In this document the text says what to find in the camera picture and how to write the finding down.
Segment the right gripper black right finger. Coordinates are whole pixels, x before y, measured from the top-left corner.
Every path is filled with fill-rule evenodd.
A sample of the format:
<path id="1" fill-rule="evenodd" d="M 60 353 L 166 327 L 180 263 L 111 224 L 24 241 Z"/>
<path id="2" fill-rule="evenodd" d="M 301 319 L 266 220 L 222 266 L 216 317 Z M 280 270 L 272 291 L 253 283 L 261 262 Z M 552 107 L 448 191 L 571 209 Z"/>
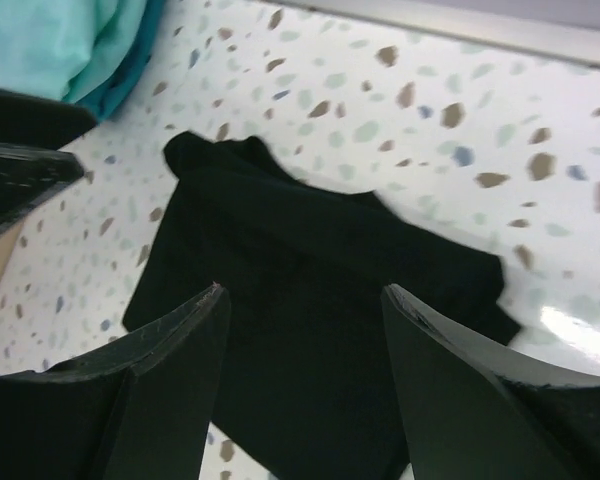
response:
<path id="1" fill-rule="evenodd" d="M 600 479 L 600 376 L 546 363 L 398 285 L 382 310 L 418 479 Z"/>

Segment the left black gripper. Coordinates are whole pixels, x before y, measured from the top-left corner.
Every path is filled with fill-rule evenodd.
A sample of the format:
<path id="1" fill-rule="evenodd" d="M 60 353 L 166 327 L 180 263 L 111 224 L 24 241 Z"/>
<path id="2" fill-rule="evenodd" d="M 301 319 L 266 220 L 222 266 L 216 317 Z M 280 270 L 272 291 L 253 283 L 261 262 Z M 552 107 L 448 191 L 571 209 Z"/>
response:
<path id="1" fill-rule="evenodd" d="M 55 150 L 96 124 L 82 107 L 0 89 L 0 236 L 83 178 L 79 160 Z"/>

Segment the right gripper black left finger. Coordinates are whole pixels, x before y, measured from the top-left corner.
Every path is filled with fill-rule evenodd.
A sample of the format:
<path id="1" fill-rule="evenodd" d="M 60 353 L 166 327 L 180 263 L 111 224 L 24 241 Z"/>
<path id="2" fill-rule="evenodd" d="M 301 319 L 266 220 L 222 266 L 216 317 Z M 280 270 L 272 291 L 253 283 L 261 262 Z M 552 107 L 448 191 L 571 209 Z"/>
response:
<path id="1" fill-rule="evenodd" d="M 0 479 L 195 479 L 230 324 L 212 286 L 43 371 L 0 376 Z"/>

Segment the black t shirt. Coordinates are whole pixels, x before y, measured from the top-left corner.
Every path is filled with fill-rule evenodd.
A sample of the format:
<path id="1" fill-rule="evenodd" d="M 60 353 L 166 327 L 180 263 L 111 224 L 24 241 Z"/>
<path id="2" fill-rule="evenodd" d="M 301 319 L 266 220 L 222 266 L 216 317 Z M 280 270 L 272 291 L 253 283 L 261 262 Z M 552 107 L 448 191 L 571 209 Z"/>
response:
<path id="1" fill-rule="evenodd" d="M 501 261 L 403 222 L 372 193 L 287 174 L 256 137 L 164 149 L 176 188 L 123 317 L 133 331 L 212 284 L 231 325 L 213 423 L 280 479 L 397 479 L 409 454 L 381 293 L 397 284 L 501 344 Z"/>

